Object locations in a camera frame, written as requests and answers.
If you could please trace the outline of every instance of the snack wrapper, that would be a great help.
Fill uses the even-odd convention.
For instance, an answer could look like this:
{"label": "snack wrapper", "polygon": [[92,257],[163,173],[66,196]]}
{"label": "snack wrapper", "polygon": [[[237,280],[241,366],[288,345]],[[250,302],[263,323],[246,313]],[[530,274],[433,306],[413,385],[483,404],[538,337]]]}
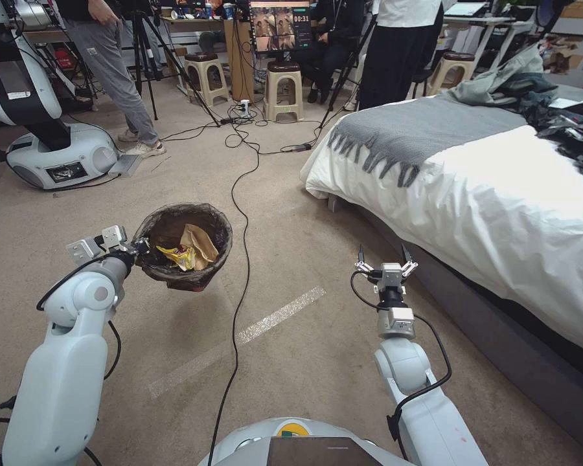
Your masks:
{"label": "snack wrapper", "polygon": [[180,247],[173,249],[164,249],[160,246],[156,246],[156,248],[168,259],[179,265],[179,268],[184,272],[192,270],[195,266],[196,255],[193,247],[181,245]]}

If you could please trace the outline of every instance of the white bedsheet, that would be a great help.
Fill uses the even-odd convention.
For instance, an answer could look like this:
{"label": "white bedsheet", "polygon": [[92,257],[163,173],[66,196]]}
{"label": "white bedsheet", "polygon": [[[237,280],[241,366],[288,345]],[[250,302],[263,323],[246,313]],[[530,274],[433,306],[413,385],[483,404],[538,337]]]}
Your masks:
{"label": "white bedsheet", "polygon": [[402,239],[502,298],[526,307],[583,347],[583,175],[552,142],[522,126],[444,150],[398,188],[327,147],[301,170],[316,197],[336,194],[378,216]]}

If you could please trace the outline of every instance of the bed frame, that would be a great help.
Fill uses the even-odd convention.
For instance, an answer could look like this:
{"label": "bed frame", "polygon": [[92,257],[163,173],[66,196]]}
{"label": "bed frame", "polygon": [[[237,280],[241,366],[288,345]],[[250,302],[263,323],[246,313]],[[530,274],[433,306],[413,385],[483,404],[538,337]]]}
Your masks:
{"label": "bed frame", "polygon": [[[330,195],[337,212],[346,201]],[[357,206],[395,248],[405,243],[423,266],[415,276],[466,336],[531,401],[583,446],[583,349],[524,307],[504,300],[407,241]]]}

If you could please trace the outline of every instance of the trash can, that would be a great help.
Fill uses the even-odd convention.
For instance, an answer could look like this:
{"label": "trash can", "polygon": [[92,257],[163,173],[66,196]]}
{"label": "trash can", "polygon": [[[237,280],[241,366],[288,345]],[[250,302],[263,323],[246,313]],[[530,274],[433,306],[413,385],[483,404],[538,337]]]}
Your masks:
{"label": "trash can", "polygon": [[[156,246],[171,249],[179,246],[186,223],[202,228],[218,249],[218,258],[201,271],[182,271]],[[225,214],[205,203],[170,204],[157,209],[141,223],[134,240],[149,238],[151,250],[137,257],[138,265],[154,280],[166,282],[168,288],[202,291],[218,272],[229,255],[233,230]]]}

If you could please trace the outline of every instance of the beige carpet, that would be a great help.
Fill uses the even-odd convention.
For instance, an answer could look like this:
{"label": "beige carpet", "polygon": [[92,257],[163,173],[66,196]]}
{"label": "beige carpet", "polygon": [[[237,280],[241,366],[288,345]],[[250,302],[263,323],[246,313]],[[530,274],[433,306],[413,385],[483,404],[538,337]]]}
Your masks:
{"label": "beige carpet", "polygon": [[[171,80],[155,83],[162,135],[208,122]],[[227,106],[215,107],[225,113]],[[325,107],[305,103],[306,122],[250,130],[263,151],[313,137]],[[122,116],[103,98],[99,112],[84,113],[111,133]],[[0,129],[5,147],[20,128]],[[216,411],[230,375],[231,317],[246,277],[243,218],[229,190],[254,167],[245,146],[225,147],[230,127],[206,129],[188,141],[168,142],[168,153],[147,159],[132,178],[98,188],[40,192],[0,164],[0,401],[17,390],[31,351],[44,336],[45,317],[34,309],[41,295],[73,268],[65,245],[120,223],[133,233],[159,206],[208,202],[227,214],[234,247],[204,292],[171,291],[135,269],[113,319],[123,339],[115,373],[104,384],[99,423],[89,446],[108,465],[195,464],[206,455]],[[251,281],[238,328],[259,321],[308,291],[325,294],[291,318],[240,348],[240,371],[230,391],[220,438],[266,417],[303,416],[350,429],[398,452],[385,421],[393,405],[373,359],[380,339],[376,314],[352,294],[349,276],[359,243],[372,263],[395,251],[354,209],[331,214],[308,195],[298,173],[307,153],[269,155],[238,184],[236,198],[250,216],[247,245]],[[445,392],[461,411],[492,465],[583,465],[583,448],[525,398],[442,314],[424,288],[411,280],[407,301],[431,319],[453,364]],[[369,287],[365,287],[369,297]],[[109,342],[109,358],[115,342]],[[418,327],[418,342],[440,376],[442,359],[431,333]],[[155,399],[149,385],[222,345],[224,358],[192,373]],[[0,448],[5,432],[0,425]],[[89,465],[87,458],[79,462]]]}

